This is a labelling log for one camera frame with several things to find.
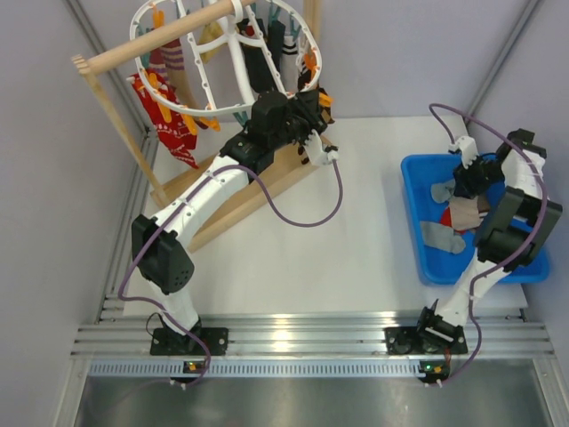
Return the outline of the brown argyle sock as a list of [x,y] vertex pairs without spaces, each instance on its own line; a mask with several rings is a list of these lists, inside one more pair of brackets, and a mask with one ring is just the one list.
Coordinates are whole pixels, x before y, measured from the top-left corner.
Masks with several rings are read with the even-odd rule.
[[[302,64],[301,72],[297,79],[297,89],[301,92],[307,87],[312,77],[312,69],[309,69],[306,64]],[[327,91],[317,84],[315,88],[319,91],[319,106],[321,109],[321,116],[323,120],[328,124],[332,125],[335,120],[332,115],[332,104],[333,98],[327,93]]]

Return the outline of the orange clothes peg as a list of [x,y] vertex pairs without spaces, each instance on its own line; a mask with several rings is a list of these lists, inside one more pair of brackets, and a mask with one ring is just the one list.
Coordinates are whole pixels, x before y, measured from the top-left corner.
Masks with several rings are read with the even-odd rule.
[[[320,67],[317,65],[317,57],[314,52],[306,53],[304,55],[304,63],[307,66],[307,69],[310,73],[310,83],[315,83],[316,80],[316,73],[320,70]],[[330,108],[333,104],[333,98],[329,96],[326,92],[320,90],[319,94],[319,105],[323,108]]]

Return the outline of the white round clip hanger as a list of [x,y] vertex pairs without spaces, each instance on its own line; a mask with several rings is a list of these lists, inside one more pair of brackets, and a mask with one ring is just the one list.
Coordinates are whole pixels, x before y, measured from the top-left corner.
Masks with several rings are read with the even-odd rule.
[[[292,35],[297,42],[301,67],[305,64],[304,55],[306,53],[316,54],[317,65],[320,67],[316,73],[316,82],[309,82],[302,92],[315,89],[322,74],[322,54],[302,14],[286,1],[255,1],[246,6],[237,17],[229,15],[212,21],[220,24],[223,35],[208,44],[199,45],[198,42],[204,26],[209,23],[177,38],[183,50],[189,88],[197,103],[195,109],[180,104],[163,78],[150,68],[149,52],[134,59],[136,67],[134,74],[140,76],[142,83],[157,102],[183,116],[201,117],[202,119],[242,116],[250,111],[259,95],[251,88],[248,78],[241,47],[245,44],[261,48],[276,83],[276,91],[291,98],[299,91],[291,93],[285,90],[280,71],[276,70],[257,19],[263,20],[265,29],[268,29],[274,21],[280,21],[285,25],[284,34]],[[218,45],[220,45],[219,52],[204,64],[200,54]]]

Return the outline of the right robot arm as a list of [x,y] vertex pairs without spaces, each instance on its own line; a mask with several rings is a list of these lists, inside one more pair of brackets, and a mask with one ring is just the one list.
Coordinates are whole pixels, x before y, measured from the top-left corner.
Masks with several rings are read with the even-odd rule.
[[446,184],[455,199],[478,200],[496,183],[504,190],[475,227],[473,257],[452,295],[422,310],[414,331],[421,352],[466,353],[463,327],[477,303],[516,268],[531,264],[557,225],[563,207],[542,190],[547,151],[533,138],[533,132],[519,128],[487,155],[478,153],[470,137],[452,145],[461,154],[453,181]]

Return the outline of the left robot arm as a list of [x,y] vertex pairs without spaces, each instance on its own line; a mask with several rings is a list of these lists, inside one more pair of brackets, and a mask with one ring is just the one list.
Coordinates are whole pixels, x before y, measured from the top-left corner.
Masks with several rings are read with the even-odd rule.
[[224,203],[273,164],[281,148],[296,144],[312,165],[332,164],[337,149],[320,138],[327,127],[324,109],[317,89],[292,97],[261,94],[242,130],[196,182],[152,217],[133,221],[133,261],[156,295],[163,324],[159,334],[178,351],[193,352],[201,342],[201,320],[186,288],[195,271],[188,245]]

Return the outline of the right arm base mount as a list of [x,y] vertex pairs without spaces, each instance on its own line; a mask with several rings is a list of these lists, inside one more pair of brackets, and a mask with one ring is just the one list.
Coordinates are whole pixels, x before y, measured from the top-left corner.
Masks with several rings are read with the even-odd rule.
[[418,331],[416,326],[392,326],[384,330],[387,352],[389,355],[452,355],[468,353],[468,345],[461,326],[455,327],[450,339]]

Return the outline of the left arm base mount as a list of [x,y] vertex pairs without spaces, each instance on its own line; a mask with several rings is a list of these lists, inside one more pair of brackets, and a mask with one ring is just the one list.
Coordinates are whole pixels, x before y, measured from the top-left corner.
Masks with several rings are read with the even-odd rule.
[[[203,327],[197,336],[212,356],[224,356],[228,348],[228,329]],[[168,327],[153,331],[151,356],[204,356],[204,348],[189,336],[173,332]]]

